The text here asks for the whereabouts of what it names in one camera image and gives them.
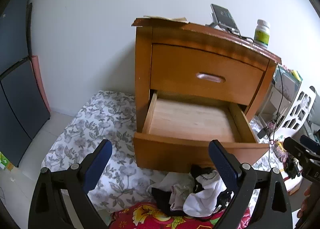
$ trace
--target dark gray refrigerator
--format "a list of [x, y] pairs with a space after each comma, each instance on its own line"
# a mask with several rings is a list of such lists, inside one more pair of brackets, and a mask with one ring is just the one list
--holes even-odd
[[0, 15], [0, 152], [16, 167], [50, 118], [29, 59], [29, 8], [11, 0]]

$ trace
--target drawer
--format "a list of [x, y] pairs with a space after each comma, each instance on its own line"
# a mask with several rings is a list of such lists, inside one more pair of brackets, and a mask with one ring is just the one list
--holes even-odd
[[192, 164], [213, 166], [208, 145], [214, 139], [239, 162], [251, 165], [269, 147], [257, 143], [235, 103], [155, 92], [142, 132], [133, 138], [137, 165], [182, 173]]
[[202, 50], [153, 44], [150, 88], [249, 105], [263, 71]]

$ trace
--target mattress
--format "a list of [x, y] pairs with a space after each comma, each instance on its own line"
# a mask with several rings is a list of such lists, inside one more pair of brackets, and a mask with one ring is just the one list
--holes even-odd
[[[162, 181], [166, 172], [137, 167], [132, 144], [136, 131], [135, 113], [133, 95], [99, 91], [80, 109], [58, 137], [45, 156], [42, 167], [47, 167], [52, 172], [65, 170], [73, 163], [81, 163], [102, 139], [108, 139], [113, 145], [112, 156], [96, 188], [88, 193], [94, 207], [114, 212], [138, 202], [152, 201], [146, 188]], [[255, 133], [261, 129], [256, 119], [250, 125]], [[267, 152], [253, 167], [270, 170], [268, 158]], [[273, 167], [283, 168], [273, 151], [270, 151], [270, 163]], [[251, 211], [258, 194], [259, 191], [255, 190], [252, 195]]]

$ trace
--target white bottle cap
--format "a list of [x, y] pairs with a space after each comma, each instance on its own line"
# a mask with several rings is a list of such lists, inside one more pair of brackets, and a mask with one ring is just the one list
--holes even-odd
[[267, 28], [270, 28], [270, 23], [269, 22], [267, 22], [267, 21], [264, 21], [264, 20], [258, 20], [258, 25], [261, 25], [261, 26], [265, 26], [265, 27], [267, 27]]

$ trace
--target open drawer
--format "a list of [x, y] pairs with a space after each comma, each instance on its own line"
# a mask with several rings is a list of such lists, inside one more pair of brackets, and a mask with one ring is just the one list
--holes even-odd
[[258, 144], [235, 103], [154, 92], [141, 133], [133, 138], [141, 168], [188, 173], [192, 164], [213, 166], [209, 142], [217, 139], [240, 163], [255, 163], [267, 152]]

